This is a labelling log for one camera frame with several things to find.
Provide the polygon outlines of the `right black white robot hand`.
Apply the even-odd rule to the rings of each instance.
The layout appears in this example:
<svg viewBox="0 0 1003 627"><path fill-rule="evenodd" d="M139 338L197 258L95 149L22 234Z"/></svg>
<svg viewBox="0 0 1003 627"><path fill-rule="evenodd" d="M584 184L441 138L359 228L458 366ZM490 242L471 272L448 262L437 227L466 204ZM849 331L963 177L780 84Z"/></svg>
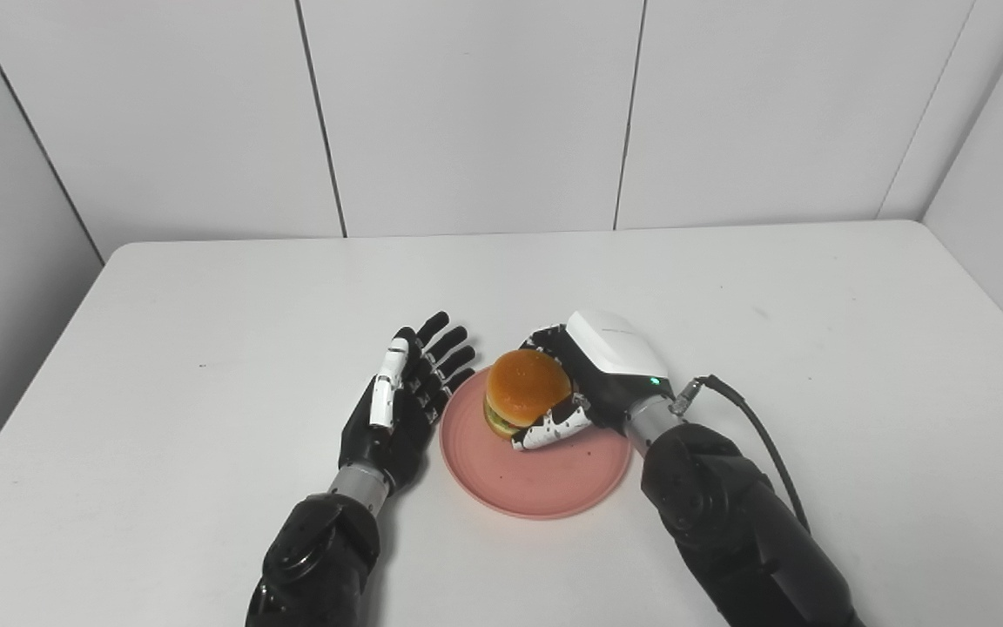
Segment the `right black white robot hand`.
<svg viewBox="0 0 1003 627"><path fill-rule="evenodd" d="M557 444L589 426L621 434L637 402L674 396L664 361L615 313L577 310L564 324L536 330L521 347L557 362L569 390L532 425L518 429L512 436L516 451Z"/></svg>

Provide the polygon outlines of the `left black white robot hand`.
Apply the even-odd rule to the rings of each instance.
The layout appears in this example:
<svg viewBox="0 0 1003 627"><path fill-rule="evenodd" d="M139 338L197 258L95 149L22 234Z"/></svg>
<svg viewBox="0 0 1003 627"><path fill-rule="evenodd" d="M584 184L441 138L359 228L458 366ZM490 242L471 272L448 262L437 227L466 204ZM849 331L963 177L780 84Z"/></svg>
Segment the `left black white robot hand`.
<svg viewBox="0 0 1003 627"><path fill-rule="evenodd" d="M342 429L340 469L373 476L386 496L414 483L443 410L474 374L468 337L446 311L394 335Z"/></svg>

